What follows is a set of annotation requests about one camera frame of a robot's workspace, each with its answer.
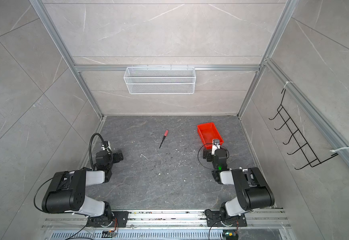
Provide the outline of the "red handled screwdriver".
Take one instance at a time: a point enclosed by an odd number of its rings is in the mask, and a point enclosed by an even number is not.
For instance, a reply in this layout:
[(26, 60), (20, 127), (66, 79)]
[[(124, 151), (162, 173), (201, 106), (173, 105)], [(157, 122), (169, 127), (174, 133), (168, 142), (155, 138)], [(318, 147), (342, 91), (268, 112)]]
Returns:
[(162, 147), (162, 144), (163, 144), (164, 140), (166, 139), (166, 137), (168, 136), (168, 133), (169, 133), (169, 130), (166, 130), (164, 135), (163, 135), (163, 138), (162, 138), (162, 141), (161, 141), (161, 144), (160, 144), (159, 148)]

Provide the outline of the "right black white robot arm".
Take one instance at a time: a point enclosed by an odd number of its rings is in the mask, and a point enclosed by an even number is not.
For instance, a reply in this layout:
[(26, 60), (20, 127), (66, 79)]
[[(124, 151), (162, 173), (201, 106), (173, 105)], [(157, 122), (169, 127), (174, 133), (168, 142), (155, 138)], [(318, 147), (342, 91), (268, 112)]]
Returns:
[(259, 168), (229, 169), (228, 151), (224, 148), (204, 148), (202, 158), (212, 163), (215, 182), (234, 186), (236, 194), (232, 200), (222, 203), (218, 211), (204, 211), (208, 227), (246, 227), (246, 213), (274, 205), (274, 195)]

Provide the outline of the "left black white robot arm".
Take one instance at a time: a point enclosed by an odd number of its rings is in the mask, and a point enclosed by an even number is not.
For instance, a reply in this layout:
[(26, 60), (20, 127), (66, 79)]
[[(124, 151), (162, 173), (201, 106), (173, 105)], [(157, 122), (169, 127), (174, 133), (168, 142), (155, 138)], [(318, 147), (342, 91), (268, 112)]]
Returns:
[(73, 213), (88, 218), (87, 226), (94, 228), (124, 228), (129, 213), (113, 212), (106, 201), (86, 196), (86, 187), (109, 182), (113, 164), (124, 159), (122, 152), (102, 150), (96, 153), (97, 169), (80, 169), (57, 172), (41, 203), (41, 210), (47, 214)]

